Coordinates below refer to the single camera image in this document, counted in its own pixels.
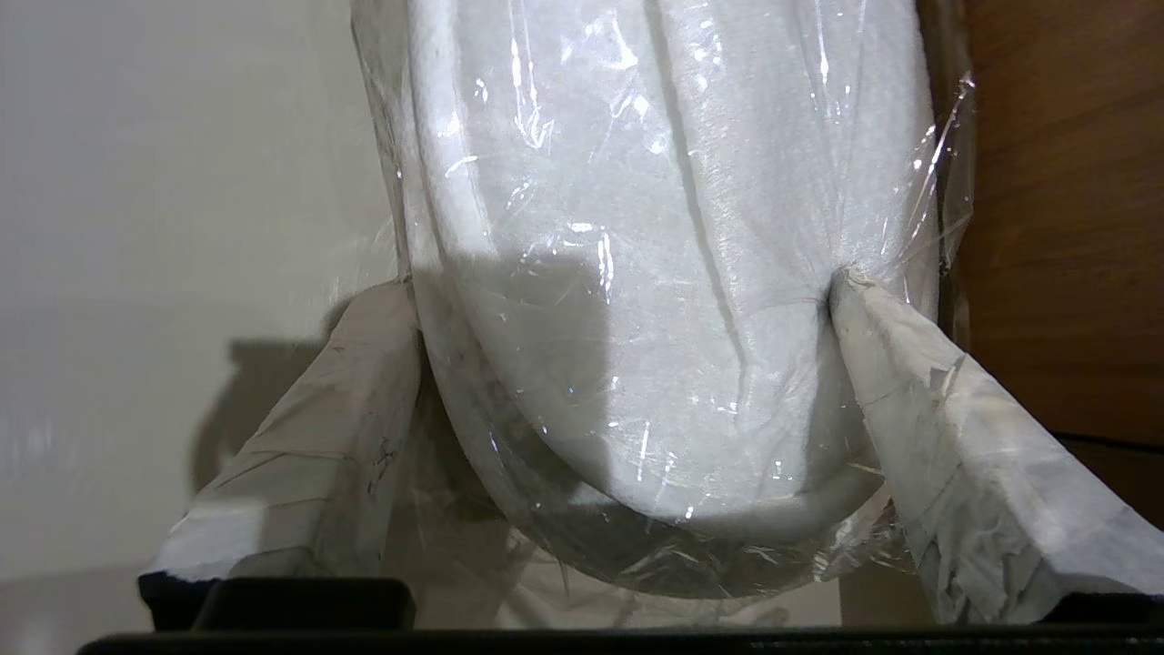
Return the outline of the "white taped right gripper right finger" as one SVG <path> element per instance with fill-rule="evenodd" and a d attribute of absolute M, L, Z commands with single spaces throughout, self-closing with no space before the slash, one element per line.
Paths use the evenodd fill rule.
<path fill-rule="evenodd" d="M 856 269 L 830 318 L 939 622 L 1161 622 L 1161 531 L 932 320 Z"/>

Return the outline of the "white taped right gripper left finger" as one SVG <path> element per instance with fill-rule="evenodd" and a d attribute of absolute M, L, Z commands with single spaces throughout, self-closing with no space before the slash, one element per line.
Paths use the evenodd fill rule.
<path fill-rule="evenodd" d="M 381 575 L 423 380 L 407 282 L 354 296 L 325 346 L 139 578 L 157 629 L 190 629 L 229 578 Z"/>

